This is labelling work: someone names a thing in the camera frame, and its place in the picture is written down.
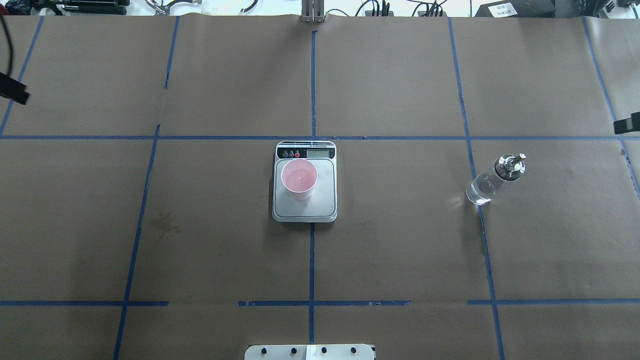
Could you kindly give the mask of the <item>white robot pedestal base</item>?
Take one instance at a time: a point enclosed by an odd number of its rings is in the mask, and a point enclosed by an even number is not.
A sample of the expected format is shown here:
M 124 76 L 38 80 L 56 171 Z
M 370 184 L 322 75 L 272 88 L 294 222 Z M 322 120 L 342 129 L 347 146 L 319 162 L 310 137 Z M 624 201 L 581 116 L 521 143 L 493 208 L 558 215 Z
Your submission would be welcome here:
M 346 344 L 265 344 L 251 345 L 245 360 L 375 360 L 374 345 Z

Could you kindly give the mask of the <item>black box with label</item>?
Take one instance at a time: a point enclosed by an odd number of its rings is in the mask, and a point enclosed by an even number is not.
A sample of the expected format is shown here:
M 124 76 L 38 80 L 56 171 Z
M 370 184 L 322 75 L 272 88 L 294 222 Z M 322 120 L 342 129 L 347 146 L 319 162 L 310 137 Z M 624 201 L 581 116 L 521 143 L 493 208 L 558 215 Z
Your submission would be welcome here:
M 482 4 L 474 18 L 555 18 L 553 0 L 499 0 Z

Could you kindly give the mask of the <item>glass sauce bottle metal spout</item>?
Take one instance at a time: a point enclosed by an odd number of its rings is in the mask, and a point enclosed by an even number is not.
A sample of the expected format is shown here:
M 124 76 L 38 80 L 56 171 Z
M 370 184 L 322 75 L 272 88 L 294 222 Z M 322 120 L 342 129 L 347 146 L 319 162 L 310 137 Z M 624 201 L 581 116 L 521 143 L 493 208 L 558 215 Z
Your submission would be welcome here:
M 508 185 L 517 182 L 526 171 L 525 153 L 505 153 L 498 157 L 492 167 L 476 175 L 466 188 L 466 198 L 481 207 L 494 200 Z

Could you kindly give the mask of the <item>pink paper cup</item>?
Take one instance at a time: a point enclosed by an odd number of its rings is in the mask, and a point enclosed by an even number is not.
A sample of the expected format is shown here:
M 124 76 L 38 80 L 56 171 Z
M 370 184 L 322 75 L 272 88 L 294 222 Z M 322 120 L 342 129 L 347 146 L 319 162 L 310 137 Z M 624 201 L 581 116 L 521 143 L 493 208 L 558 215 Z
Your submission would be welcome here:
M 280 171 L 281 183 L 293 199 L 307 200 L 313 195 L 318 182 L 318 170 L 313 162 L 304 158 L 285 161 Z

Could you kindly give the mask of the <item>silver digital kitchen scale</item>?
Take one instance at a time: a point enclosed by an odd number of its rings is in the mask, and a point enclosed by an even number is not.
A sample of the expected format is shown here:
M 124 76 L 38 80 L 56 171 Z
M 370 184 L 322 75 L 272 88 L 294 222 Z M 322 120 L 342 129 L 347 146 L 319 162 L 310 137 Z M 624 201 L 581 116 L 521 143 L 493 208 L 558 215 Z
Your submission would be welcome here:
M 304 158 L 317 168 L 318 179 L 311 198 L 297 200 L 281 183 L 285 161 Z M 272 218 L 279 223 L 332 223 L 338 218 L 338 153 L 326 140 L 281 141 L 275 146 Z

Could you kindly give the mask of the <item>aluminium frame post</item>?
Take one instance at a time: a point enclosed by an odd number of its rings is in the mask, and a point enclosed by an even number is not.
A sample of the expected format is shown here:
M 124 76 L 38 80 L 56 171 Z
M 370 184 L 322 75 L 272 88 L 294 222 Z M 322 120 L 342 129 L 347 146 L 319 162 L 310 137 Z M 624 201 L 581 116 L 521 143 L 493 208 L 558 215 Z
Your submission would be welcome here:
M 301 1 L 301 23 L 321 24 L 325 22 L 326 11 L 324 0 Z

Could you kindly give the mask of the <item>black folded tripod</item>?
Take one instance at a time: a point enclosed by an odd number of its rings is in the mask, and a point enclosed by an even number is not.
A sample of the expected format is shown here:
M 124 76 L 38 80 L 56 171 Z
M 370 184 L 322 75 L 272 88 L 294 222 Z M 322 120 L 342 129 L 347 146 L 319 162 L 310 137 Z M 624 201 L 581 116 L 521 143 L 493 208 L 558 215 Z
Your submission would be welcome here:
M 64 13 L 126 15 L 130 0 L 28 0 L 34 10 L 49 9 L 57 16 Z

